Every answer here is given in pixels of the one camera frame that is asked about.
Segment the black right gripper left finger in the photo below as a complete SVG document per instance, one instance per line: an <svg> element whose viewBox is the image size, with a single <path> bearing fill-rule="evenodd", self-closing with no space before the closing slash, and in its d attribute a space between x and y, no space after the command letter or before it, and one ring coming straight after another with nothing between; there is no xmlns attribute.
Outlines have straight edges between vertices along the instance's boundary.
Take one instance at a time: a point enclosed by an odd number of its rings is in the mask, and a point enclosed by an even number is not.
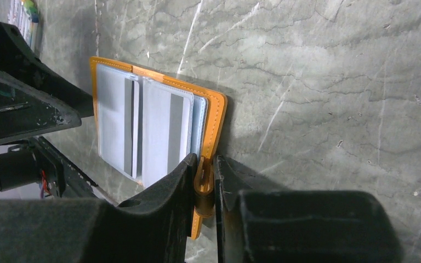
<svg viewBox="0 0 421 263"><path fill-rule="evenodd" d="M0 200L0 262L184 262L197 156L114 206L98 198Z"/></svg>

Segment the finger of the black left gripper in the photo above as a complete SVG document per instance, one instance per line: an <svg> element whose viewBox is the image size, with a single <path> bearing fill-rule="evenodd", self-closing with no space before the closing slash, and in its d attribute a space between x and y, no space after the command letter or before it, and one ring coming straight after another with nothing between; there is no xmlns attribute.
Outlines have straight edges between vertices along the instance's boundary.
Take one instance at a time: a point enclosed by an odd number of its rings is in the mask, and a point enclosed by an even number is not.
<svg viewBox="0 0 421 263"><path fill-rule="evenodd" d="M92 96L41 62L18 28L3 22L0 22L0 71L61 100L82 118L94 114Z"/></svg>
<svg viewBox="0 0 421 263"><path fill-rule="evenodd" d="M66 103L0 71L0 145L81 124Z"/></svg>

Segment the orange blue card holder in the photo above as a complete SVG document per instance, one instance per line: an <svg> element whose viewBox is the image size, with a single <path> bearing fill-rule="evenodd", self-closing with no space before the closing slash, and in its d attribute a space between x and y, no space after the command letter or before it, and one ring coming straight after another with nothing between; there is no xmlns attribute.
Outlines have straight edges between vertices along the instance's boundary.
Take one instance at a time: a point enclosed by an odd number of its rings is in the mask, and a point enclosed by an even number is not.
<svg viewBox="0 0 421 263"><path fill-rule="evenodd" d="M226 95L121 61L93 56L89 64L98 153L105 162L150 187L188 154L197 156L190 232L197 239L214 213L213 157Z"/></svg>

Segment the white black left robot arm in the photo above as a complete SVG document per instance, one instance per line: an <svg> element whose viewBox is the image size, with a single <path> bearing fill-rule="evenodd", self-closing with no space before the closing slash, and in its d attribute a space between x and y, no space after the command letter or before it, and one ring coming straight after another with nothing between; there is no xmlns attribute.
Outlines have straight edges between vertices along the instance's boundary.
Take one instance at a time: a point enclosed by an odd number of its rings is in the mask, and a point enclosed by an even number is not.
<svg viewBox="0 0 421 263"><path fill-rule="evenodd" d="M0 192L91 197L95 183L46 138L94 114L92 97L46 66L16 26L0 22Z"/></svg>

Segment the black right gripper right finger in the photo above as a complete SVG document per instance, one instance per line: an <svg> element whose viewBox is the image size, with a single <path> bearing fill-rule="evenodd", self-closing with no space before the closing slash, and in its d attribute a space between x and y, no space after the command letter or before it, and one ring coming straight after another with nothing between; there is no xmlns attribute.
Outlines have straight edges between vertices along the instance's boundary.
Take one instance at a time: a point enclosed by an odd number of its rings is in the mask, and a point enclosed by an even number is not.
<svg viewBox="0 0 421 263"><path fill-rule="evenodd" d="M291 190L214 157L219 262L401 262L382 204L363 191Z"/></svg>

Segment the white card black stripe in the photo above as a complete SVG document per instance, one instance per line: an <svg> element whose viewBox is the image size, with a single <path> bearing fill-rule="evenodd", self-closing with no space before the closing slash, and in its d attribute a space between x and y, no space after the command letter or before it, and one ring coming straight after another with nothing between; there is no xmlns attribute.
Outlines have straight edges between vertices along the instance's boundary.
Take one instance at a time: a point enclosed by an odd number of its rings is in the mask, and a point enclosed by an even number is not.
<svg viewBox="0 0 421 263"><path fill-rule="evenodd" d="M140 90L137 75L96 66L99 155L131 179L138 173Z"/></svg>

